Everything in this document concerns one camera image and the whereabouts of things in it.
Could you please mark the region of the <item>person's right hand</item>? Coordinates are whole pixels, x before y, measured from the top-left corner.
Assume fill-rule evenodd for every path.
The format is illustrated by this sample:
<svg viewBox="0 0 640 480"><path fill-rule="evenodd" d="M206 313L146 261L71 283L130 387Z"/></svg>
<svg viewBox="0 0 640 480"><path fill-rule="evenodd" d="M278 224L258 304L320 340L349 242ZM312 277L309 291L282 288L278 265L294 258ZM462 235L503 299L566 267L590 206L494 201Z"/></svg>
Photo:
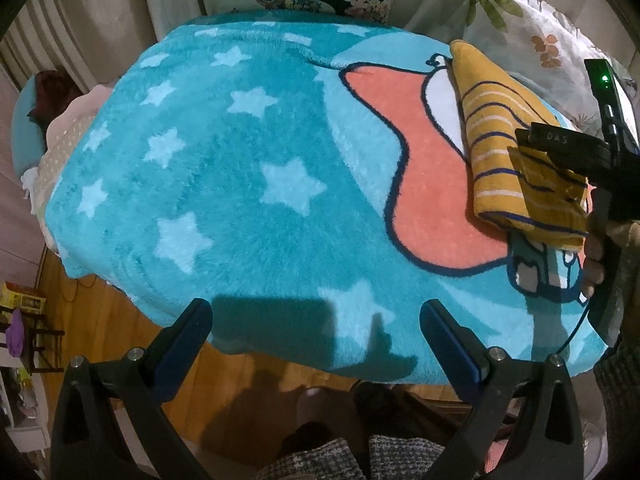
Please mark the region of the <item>person's right hand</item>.
<svg viewBox="0 0 640 480"><path fill-rule="evenodd" d="M593 226L585 241L584 278L582 293L591 298L597 287L604 283L606 271L613 269L604 262L605 243L612 242L631 258L633 264L639 264L639 222L608 221L604 226Z"/></svg>

